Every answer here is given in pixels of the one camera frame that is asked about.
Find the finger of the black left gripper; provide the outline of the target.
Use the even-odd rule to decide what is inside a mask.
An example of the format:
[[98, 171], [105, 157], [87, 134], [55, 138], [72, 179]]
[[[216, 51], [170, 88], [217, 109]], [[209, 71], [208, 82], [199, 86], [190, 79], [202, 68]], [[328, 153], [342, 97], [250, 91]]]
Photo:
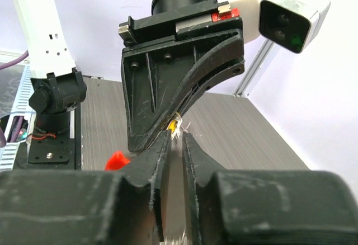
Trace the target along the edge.
[[121, 76], [127, 117], [128, 150], [150, 147], [176, 113], [196, 102], [201, 48], [174, 41], [124, 48]]

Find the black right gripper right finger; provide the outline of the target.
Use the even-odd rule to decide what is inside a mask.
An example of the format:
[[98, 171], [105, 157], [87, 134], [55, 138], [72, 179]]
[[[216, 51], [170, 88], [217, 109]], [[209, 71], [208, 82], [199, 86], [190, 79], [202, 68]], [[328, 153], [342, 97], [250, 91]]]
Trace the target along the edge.
[[356, 244], [357, 202], [327, 171], [226, 169], [182, 139], [189, 244]]

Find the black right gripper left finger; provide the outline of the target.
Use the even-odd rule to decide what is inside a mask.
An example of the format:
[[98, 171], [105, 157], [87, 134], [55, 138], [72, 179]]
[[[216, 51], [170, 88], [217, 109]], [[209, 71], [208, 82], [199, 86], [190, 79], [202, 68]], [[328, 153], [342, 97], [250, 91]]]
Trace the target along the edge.
[[159, 244], [171, 135], [118, 171], [1, 173], [2, 244]]

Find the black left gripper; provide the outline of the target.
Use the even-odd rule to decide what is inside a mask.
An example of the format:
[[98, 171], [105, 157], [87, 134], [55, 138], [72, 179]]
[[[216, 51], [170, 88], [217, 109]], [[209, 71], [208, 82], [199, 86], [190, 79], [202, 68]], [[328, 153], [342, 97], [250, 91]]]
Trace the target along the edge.
[[[119, 25], [118, 34], [126, 47], [161, 39], [173, 35], [177, 23], [214, 13], [222, 5], [218, 0], [152, 0], [152, 15], [139, 20], [129, 16]], [[197, 100], [218, 83], [244, 72], [242, 30], [214, 33], [188, 43], [201, 48]]]

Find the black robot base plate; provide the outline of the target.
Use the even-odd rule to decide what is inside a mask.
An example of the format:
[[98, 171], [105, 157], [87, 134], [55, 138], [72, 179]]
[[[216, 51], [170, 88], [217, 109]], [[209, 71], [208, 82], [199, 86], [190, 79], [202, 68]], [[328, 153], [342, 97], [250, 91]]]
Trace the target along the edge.
[[81, 108], [35, 118], [30, 136], [20, 143], [13, 169], [82, 168]]

